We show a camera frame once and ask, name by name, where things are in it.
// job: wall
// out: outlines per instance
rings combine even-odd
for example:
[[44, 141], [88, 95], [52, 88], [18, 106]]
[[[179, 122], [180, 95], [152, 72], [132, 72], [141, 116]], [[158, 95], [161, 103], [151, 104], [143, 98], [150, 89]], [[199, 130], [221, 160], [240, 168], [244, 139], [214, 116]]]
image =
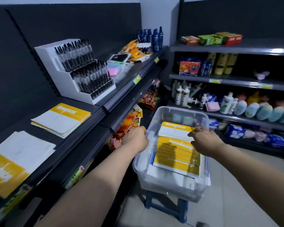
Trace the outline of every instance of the wall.
[[140, 0], [142, 28], [163, 28], [163, 45], [171, 45], [176, 41], [179, 0]]
[[0, 4], [137, 3], [140, 0], [0, 0]]

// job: tile floor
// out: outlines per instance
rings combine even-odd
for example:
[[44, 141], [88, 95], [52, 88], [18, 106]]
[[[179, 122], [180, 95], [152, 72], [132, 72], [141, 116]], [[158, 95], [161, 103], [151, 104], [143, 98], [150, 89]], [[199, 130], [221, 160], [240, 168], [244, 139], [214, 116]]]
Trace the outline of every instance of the tile floor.
[[[242, 149], [258, 160], [284, 172], [284, 159]], [[238, 181], [217, 161], [210, 159], [211, 187], [199, 203], [189, 203], [187, 223], [154, 208], [144, 208], [146, 191], [137, 182], [129, 196], [117, 227], [196, 226], [198, 221], [210, 227], [277, 227], [276, 223], [250, 198]], [[178, 199], [160, 195], [153, 202], [175, 208]]]

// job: clear plastic container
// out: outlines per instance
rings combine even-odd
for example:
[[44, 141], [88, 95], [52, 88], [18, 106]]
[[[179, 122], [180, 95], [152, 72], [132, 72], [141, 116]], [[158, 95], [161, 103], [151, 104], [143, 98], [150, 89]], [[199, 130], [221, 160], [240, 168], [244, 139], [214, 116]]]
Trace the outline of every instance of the clear plastic container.
[[[157, 149], [158, 131], [163, 122], [209, 128], [209, 119], [204, 113], [176, 107], [159, 107], [148, 127], [149, 145], [135, 157], [133, 169], [137, 173], [143, 189], [168, 194], [186, 201], [198, 202], [206, 187], [210, 186], [208, 157], [201, 155], [199, 177], [194, 179], [150, 165], [152, 154]], [[149, 167], [156, 168], [155, 175], [149, 173], [148, 170], [151, 170]]]

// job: hand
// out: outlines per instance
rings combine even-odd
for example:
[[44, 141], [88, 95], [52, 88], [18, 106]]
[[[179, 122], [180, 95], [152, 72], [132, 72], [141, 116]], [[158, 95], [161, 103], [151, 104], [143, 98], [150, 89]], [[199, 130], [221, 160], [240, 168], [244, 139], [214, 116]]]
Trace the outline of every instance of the hand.
[[145, 138], [147, 131], [144, 126], [134, 127], [125, 134], [122, 139], [122, 146], [129, 146], [135, 155], [145, 150], [148, 146], [148, 139]]
[[194, 131], [188, 134], [189, 137], [193, 137], [195, 141], [191, 144], [196, 148], [197, 152], [214, 158], [219, 148], [225, 143], [216, 135], [214, 131], [208, 131], [205, 129], [196, 128]]

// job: blue stool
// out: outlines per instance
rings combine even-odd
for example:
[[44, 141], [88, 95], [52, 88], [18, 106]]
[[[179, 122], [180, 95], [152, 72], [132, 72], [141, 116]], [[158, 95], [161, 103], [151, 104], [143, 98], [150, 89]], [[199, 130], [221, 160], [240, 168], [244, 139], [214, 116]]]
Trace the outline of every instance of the blue stool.
[[160, 210], [164, 213], [167, 213], [167, 214], [170, 214], [170, 215], [173, 215], [175, 216], [180, 223], [186, 223], [187, 221], [187, 210], [188, 210], [188, 201], [185, 201], [183, 199], [180, 199], [178, 198], [179, 200], [179, 203], [180, 203], [180, 211], [179, 212], [176, 212], [174, 210], [170, 210], [170, 209], [167, 209], [163, 206], [160, 206], [158, 204], [155, 204], [155, 203], [152, 203], [152, 199], [153, 199], [153, 194], [155, 192], [152, 192], [152, 191], [147, 191], [146, 192], [146, 199], [145, 199], [145, 203], [144, 203], [144, 207], [146, 209], [149, 209], [150, 207], [153, 207], [157, 210]]

